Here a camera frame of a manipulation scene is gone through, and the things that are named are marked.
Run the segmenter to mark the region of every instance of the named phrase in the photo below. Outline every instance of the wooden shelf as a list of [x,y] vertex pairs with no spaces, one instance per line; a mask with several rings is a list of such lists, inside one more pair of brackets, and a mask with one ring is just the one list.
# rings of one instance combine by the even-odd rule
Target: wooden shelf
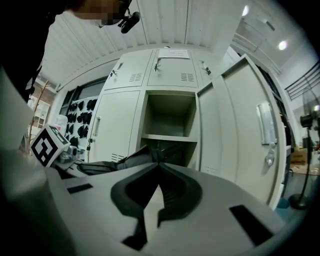
[[149,140],[162,140],[162,141],[173,141],[173,142],[198,142],[196,138],[192,138],[192,137],[165,136],[165,135],[156,135],[156,134],[143,134],[141,138],[149,139]]

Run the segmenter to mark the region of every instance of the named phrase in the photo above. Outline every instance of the cardboard box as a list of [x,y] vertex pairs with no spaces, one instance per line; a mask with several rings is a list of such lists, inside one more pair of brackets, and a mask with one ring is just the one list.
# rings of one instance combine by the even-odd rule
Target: cardboard box
[[304,165],[308,160],[308,150],[306,148],[303,149],[295,149],[291,154],[291,163]]
[[[307,174],[308,164],[290,164],[290,169],[296,174]],[[309,175],[320,176],[320,164],[310,164]]]

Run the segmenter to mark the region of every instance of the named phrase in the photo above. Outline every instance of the locker vent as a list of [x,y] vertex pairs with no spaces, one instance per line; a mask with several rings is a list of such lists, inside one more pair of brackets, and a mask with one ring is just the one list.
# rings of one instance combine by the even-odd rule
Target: locker vent
[[141,76],[142,76],[142,73],[132,74],[132,75],[130,76],[129,82],[140,81],[140,80],[141,80]]
[[181,81],[185,82],[194,82],[194,75],[193,74],[188,74],[188,73],[181,73]]
[[120,161],[121,159],[125,158],[122,155],[119,154],[111,154],[111,162],[117,163],[118,161]]

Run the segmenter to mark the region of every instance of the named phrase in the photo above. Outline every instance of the black slot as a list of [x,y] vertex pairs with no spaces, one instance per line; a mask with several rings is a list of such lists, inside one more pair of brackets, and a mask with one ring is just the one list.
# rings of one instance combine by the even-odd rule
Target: black slot
[[273,234],[255,216],[253,216],[244,205],[231,207],[230,211],[255,246],[262,244],[273,236]]
[[80,186],[73,186],[73,187],[69,187],[67,188],[68,192],[70,194],[74,194],[74,193],[78,193],[78,192],[81,192],[81,191],[84,191],[84,190],[88,190],[88,189],[91,189],[93,188],[93,186],[91,186],[89,183],[87,184],[83,184],[83,185],[80,185]]

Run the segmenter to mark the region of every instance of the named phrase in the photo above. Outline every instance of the person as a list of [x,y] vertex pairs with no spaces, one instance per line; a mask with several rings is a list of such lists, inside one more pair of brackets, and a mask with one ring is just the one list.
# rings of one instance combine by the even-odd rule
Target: person
[[132,0],[5,1],[2,6],[1,64],[25,102],[42,68],[49,27],[65,11],[86,20],[113,25],[123,19]]

